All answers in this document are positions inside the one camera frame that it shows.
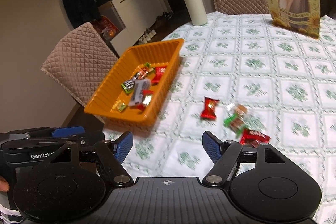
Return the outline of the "person left hand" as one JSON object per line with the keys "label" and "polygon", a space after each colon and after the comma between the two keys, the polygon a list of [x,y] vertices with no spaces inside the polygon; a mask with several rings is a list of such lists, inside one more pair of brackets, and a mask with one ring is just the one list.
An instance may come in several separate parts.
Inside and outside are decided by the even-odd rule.
{"label": "person left hand", "polygon": [[1,176],[0,177],[0,191],[8,192],[9,188],[10,188],[9,183]]}

